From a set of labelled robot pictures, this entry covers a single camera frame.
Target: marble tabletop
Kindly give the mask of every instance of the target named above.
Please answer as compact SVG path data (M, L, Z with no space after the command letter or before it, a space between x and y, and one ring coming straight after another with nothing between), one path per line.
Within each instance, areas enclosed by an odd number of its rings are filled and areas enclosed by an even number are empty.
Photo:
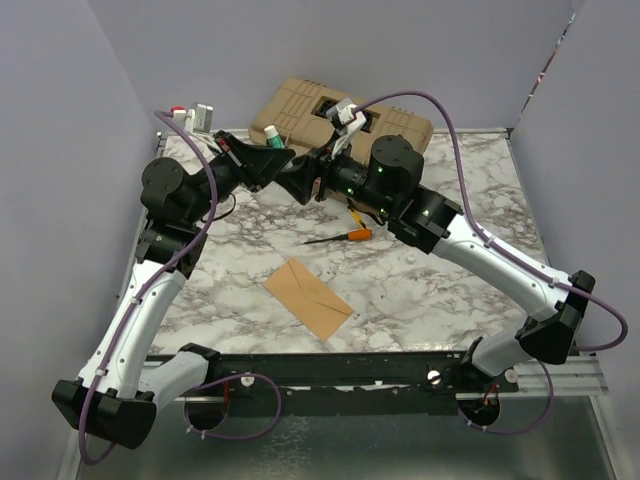
M460 134L459 140L477 220L543 260L505 134ZM168 137L164 154L191 173L200 168L175 136ZM422 184L460 203L450 138L434 135L425 158ZM175 353L189 342L222 353L453 350L524 321L520 307L483 280L402 244L366 217L371 241L302 245L356 228L342 203L301 206L275 184L257 194L238 189L236 196L236 211L209 231L198 266L170 307L152 353ZM229 207L221 204L218 212ZM292 257L354 310L325 343L262 286Z

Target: screw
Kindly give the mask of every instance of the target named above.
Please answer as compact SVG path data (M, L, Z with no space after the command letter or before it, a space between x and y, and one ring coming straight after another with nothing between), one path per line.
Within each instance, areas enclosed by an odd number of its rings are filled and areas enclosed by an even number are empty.
M247 388L253 385L255 381L254 377L240 377L240 383Z
M427 380L429 381L429 383L431 385L438 385L440 383L440 381L442 380L442 377L440 376L440 372L437 370L430 370L429 373L427 373Z
M518 381L518 373L513 368L510 368L504 372L504 378L509 383L516 383Z

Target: cardboard box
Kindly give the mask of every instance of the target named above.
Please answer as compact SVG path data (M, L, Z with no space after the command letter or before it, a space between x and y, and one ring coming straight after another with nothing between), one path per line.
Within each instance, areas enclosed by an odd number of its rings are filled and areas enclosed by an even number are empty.
M333 125L324 118L331 106L345 97L356 104L361 98L327 88L316 82L287 78L255 118L249 128L251 140L266 145L264 128L275 125L289 148L298 155L310 148L326 143L333 133ZM418 152L424 152L433 134L433 125L427 119L411 112L392 107L374 105L365 112L367 124L352 141L351 155L365 165L369 162L371 146L383 135L402 135Z

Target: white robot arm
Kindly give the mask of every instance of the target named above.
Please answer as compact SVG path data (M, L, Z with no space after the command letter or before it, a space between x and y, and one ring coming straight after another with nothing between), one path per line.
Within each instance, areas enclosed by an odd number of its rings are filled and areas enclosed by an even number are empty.
M351 107L350 103L342 106ZM240 184L258 191L275 180L305 204L319 178L316 200L324 200L326 192L333 190L376 209L399 240L466 268L525 310L527 321L523 327L477 339L462 359L459 375L477 383L480 389L507 368L532 357L563 363L584 315L586 300L545 284L498 255L492 244L499 244L526 264L546 269L559 282L587 292L593 289L593 277L584 272L570 276L540 265L489 232L485 232L489 241L481 240L458 205L419 184L424 159L400 136L376 140L368 166L356 162L349 156L349 138L362 127L363 114L334 113L338 133L326 145L302 157L293 158L295 152L289 149L246 145L227 132L215 134L221 153L209 166L215 174L218 200L226 199ZM290 162L293 168L284 171ZM204 188L208 183L201 172L189 175L171 158L153 160L142 180L141 201L148 210L148 220L140 236L127 293L78 378L59 381L52 395L67 421L78 428L89 392L86 431L128 448L136 448L146 438L157 411L205 379L210 380L213 360L219 356L213 350L189 344L161 367L143 371L153 338L193 271L206 236L188 257L163 273L142 300L136 293L196 237L200 231L196 224L209 210L211 193ZM135 309L128 321L122 322L132 303L137 304ZM104 355L112 342L115 348L105 363Z

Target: white wall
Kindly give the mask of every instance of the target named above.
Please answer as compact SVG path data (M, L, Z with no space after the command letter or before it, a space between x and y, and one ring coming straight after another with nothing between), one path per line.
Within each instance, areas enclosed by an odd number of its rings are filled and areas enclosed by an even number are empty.
M587 0L513 134L513 149L552 263L583 268L630 323L599 354L640 473L640 3ZM591 306L584 343L618 333Z
M457 127L511 127L572 0L89 0L147 109L203 101L248 127L288 76L435 95ZM421 100L394 100L443 125Z
M4 2L0 60L0 477L49 479L51 390L113 313L153 132L83 0Z

